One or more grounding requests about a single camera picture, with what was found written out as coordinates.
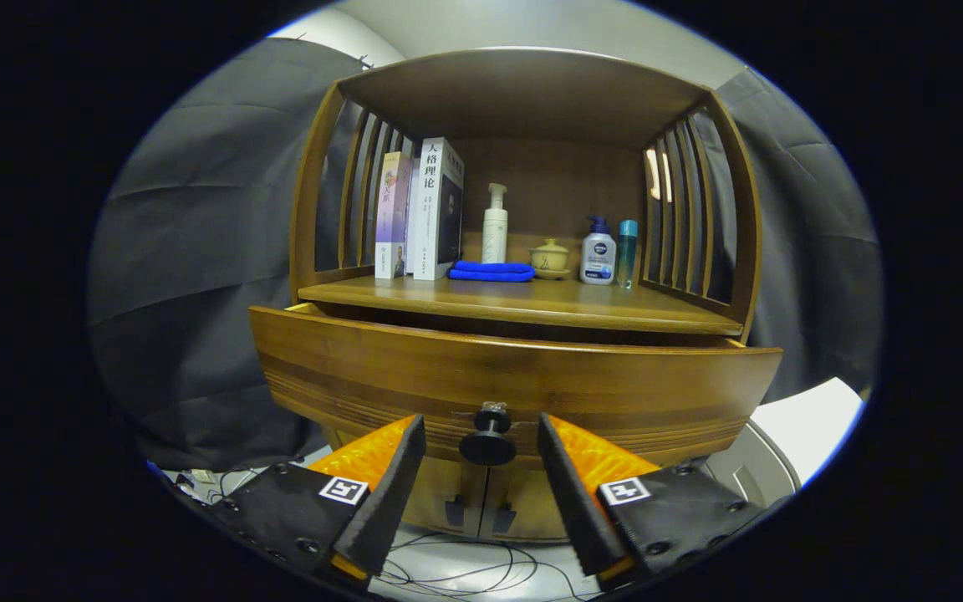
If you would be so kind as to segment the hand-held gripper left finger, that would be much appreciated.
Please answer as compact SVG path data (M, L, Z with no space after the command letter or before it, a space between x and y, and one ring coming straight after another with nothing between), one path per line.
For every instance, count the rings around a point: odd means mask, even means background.
M211 518L295 575L364 590L385 567L424 456L424 418L405 416L307 467L264 470Z

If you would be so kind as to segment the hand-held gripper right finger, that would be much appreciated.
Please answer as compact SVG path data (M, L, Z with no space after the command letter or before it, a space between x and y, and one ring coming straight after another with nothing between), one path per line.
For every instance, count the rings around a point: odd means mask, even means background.
M578 564L603 590L688 567L768 515L696 466L662 467L550 414L538 453Z

